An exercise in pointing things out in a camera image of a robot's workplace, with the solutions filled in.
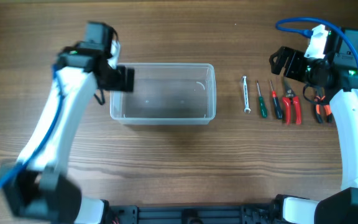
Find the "red handled cutting pliers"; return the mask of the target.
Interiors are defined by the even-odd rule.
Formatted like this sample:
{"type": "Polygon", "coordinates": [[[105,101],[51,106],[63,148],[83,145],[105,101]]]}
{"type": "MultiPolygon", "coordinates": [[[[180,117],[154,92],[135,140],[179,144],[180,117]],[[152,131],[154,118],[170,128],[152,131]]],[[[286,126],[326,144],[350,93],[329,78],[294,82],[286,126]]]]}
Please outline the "red handled cutting pliers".
{"type": "Polygon", "coordinates": [[[292,87],[289,85],[287,80],[283,79],[283,85],[285,88],[284,96],[282,97],[283,105],[285,106],[284,114],[285,114],[285,123],[291,123],[291,112],[292,107],[295,109],[295,124],[302,123],[302,116],[301,116],[301,106],[300,106],[300,99],[293,91],[292,87]]]}

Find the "orange black needle-nose pliers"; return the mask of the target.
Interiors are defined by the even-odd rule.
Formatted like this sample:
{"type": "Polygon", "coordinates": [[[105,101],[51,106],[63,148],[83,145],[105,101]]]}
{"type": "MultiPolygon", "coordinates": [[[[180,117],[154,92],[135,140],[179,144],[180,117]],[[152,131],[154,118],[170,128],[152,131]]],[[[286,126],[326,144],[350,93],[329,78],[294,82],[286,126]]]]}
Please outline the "orange black needle-nose pliers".
{"type": "Polygon", "coordinates": [[[321,116],[322,112],[326,113],[326,122],[332,123],[333,121],[333,114],[331,111],[331,107],[329,105],[324,105],[324,100],[326,96],[321,90],[315,89],[315,96],[314,96],[314,116],[318,123],[323,123],[323,117],[321,116]]]}

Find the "clear plastic container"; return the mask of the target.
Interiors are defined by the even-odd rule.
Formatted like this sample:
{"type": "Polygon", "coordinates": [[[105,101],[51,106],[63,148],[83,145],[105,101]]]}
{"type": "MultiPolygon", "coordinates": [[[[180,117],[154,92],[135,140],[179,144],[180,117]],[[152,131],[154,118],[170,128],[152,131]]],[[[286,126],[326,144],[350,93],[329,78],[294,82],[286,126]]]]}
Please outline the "clear plastic container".
{"type": "Polygon", "coordinates": [[[216,77],[209,63],[124,63],[134,91],[110,92],[110,116],[124,125],[206,125],[216,116],[216,77]]]}

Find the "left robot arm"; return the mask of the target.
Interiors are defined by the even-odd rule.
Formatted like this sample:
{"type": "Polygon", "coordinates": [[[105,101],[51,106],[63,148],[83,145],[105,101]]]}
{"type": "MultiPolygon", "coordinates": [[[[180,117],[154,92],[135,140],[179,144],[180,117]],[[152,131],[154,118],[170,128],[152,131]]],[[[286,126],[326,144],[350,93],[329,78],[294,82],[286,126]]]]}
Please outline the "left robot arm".
{"type": "Polygon", "coordinates": [[[89,22],[82,41],[62,49],[39,122],[16,162],[0,169],[0,190],[15,217],[52,223],[118,223],[106,200],[85,197],[67,177],[71,145],[90,100],[132,92],[133,68],[118,65],[117,32],[89,22]]]}

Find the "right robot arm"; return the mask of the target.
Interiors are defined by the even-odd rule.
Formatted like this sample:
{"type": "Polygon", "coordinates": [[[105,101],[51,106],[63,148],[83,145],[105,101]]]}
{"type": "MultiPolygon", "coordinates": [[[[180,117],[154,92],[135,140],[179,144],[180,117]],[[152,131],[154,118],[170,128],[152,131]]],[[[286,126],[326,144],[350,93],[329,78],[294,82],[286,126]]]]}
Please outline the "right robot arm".
{"type": "Polygon", "coordinates": [[[356,55],[333,30],[312,29],[306,52],[282,46],[269,58],[272,73],[323,90],[320,103],[335,119],[342,160],[340,192],[314,201],[284,196],[288,223],[358,223],[358,71],[356,55]]]}

